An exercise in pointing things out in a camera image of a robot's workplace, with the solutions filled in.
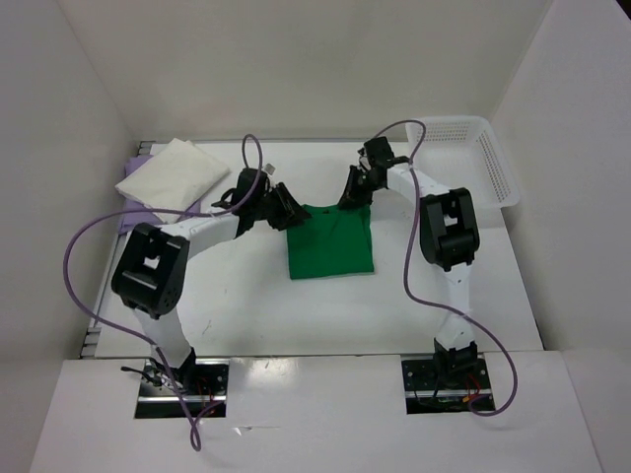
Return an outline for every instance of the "white wall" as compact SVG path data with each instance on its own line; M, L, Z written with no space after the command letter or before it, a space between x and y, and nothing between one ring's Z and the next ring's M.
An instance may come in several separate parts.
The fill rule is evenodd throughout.
M112 186L133 143L54 1L2 2L0 62L0 456L3 471L21 472L87 326L63 288L65 244L118 206ZM86 301L110 239L111 228L93 232L73 260Z
M626 472L631 22L613 0L553 2L493 127L521 183L505 217L544 342L569 350L604 470Z
M489 116L548 0L59 0L134 136Z

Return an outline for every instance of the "white panel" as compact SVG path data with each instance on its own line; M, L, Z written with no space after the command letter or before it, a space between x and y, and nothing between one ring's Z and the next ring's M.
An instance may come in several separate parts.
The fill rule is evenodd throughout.
M602 469L627 473L631 465L631 350L582 349L563 353Z
M515 404L486 420L406 415L396 356L233 360L227 417L202 421L199 453L184 419L133 419L123 361L66 362L32 472L599 472L560 354L514 356ZM507 364L487 362L503 402Z
M79 354L87 319L65 293L70 236L120 205L112 186L128 130L55 2L0 7L0 360ZM112 226L73 259L77 289L96 293Z
M29 471L61 361L0 363L2 471Z
M137 138L489 116L548 0L60 0Z
M631 348L631 22L558 0L493 119L521 182L506 213L552 349Z
M233 173L213 188L216 202L235 185L243 163L239 143L199 145ZM360 143L263 143L265 159L276 166L274 180L287 184L305 204L337 202L348 167L357 163ZM153 152L160 145L154 146ZM397 143L398 155L407 144ZM217 245L190 261L178 304L184 334L203 356L298 356L434 352L444 313L411 301L403 291L405 247L414 208L387 190L371 208L374 275L291 281L284 233L265 222L244 236ZM541 341L499 210L478 214L480 249L471 275L471 306L480 322L509 350L540 350ZM415 294L447 301L446 285L415 245L410 271ZM120 297L107 288L100 315L139 328ZM497 347L478 332L482 351ZM149 354L148 345L105 327L97 356Z

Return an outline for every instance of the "purple cloth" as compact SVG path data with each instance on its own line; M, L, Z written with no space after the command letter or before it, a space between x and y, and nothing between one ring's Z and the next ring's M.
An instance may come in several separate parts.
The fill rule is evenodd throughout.
M130 158L127 164L125 165L125 177L128 177L130 174L135 172L142 165L147 163L150 160L151 155L145 156L137 156L134 158ZM144 205L140 202L136 202L135 200L125 199L125 205L123 206L123 210L131 210L131 209L146 209ZM201 212L201 199L196 200L193 204L186 209L187 212ZM187 217L182 217L180 220L186 220ZM120 219L120 225L118 226L118 234L124 235L127 232L133 230L133 228L142 223L147 223L151 225L162 225L164 222L156 217L155 214L151 212L147 212L146 214L125 214Z

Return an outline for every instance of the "white platform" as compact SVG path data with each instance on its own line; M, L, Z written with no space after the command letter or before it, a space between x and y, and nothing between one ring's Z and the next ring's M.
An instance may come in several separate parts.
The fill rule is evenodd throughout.
M232 360L225 419L134 420L140 361L65 362L32 473L600 471L563 359L515 353L520 391L496 419L405 414L400 357ZM511 375L487 355L496 401Z
M156 153L162 145L154 145ZM213 189L206 204L236 183L243 167L241 143L200 145L233 172ZM361 143L263 143L265 161L276 166L302 204L337 202L357 163ZM394 146L409 154L407 144ZM250 165L256 152L249 146ZM187 268L179 313L184 333L200 356L300 356L404 354L433 352L442 313L410 301L403 292L403 257L413 207L397 194L375 194L371 230L376 274L291 281L284 233L264 222L244 236L198 255ZM480 249L472 276L473 316L488 326L509 350L541 350L541 342L515 254L500 211L478 213ZM118 246L117 254L122 251ZM411 285L417 295L443 301L435 269L418 245ZM105 289L100 315L139 329L119 297ZM480 334L482 351L497 347ZM148 346L104 328L96 356L148 356Z

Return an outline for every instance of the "red wire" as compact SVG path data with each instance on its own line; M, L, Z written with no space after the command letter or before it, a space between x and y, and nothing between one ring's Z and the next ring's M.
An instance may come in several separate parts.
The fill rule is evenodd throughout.
M475 384L475 394L473 394L474 396L477 396L480 394L480 391L482 390L482 386L480 385L480 383L478 382L478 380L475 378L475 376L471 373L469 373L469 377L471 378L471 380L473 381L473 383Z
M201 397L201 407L202 409L206 407L206 400L204 399L204 393L201 390L201 386L199 385L199 381L197 381L197 390L199 391L199 397Z
M210 386L208 385L208 379L205 378L205 377L200 377L200 379L206 381L206 388L208 389L208 399L210 399L210 402L212 402L213 394L212 394L212 392L210 392ZM215 409L212 409L212 410L210 410L208 412L208 415L212 416L214 413L215 413Z

